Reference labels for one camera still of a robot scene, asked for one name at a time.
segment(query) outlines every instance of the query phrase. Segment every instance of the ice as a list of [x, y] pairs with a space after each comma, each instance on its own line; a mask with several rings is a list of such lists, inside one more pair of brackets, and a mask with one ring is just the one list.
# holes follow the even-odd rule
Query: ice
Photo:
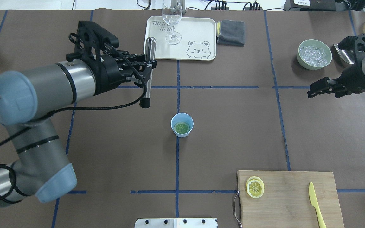
[[323, 48], [317, 48], [314, 45], [301, 46], [299, 48], [299, 55], [306, 63], [314, 67], [323, 67], [328, 63], [325, 59], [326, 53]]

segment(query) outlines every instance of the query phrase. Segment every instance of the yellow knife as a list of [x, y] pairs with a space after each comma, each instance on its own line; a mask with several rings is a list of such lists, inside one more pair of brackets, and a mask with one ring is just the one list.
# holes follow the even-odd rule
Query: yellow knife
[[310, 202], [316, 210], [317, 220], [319, 222], [319, 228], [326, 228], [325, 222], [323, 221], [322, 214], [320, 213], [319, 204], [317, 203], [317, 198], [315, 194], [315, 188], [313, 183], [310, 182]]

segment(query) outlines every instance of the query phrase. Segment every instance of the bowl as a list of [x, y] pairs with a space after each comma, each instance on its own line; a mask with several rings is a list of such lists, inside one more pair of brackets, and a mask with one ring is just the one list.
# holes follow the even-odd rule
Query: bowl
[[[301, 46], [316, 46], [316, 48], [323, 48], [323, 51], [326, 53], [326, 56], [324, 57], [324, 59], [327, 61], [327, 64], [324, 65], [324, 66], [313, 66], [307, 62], [305, 62], [301, 56], [300, 56], [300, 53], [299, 53], [299, 48]], [[303, 41], [299, 46], [298, 46], [298, 51], [297, 51], [297, 60], [298, 62], [300, 63], [301, 66], [303, 66], [304, 68], [308, 69], [308, 70], [318, 70], [318, 69], [321, 69], [321, 68], [324, 68], [325, 66], [329, 65], [330, 62], [332, 61], [332, 52], [330, 51], [329, 47], [322, 43], [321, 41], [319, 40], [314, 40], [314, 39], [310, 39], [310, 40], [305, 40]]]

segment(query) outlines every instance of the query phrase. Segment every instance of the gray cloth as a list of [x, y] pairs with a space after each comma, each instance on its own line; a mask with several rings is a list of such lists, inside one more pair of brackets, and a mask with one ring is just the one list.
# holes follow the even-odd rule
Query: gray cloth
[[218, 37], [218, 44], [244, 46], [245, 45], [245, 22], [223, 20]]

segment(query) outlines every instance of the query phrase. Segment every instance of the bear face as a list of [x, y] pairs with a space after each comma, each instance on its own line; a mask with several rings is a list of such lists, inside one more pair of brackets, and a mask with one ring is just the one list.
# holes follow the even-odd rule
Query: bear face
[[190, 58], [208, 58], [210, 56], [209, 42], [195, 43], [188, 42], [187, 55]]

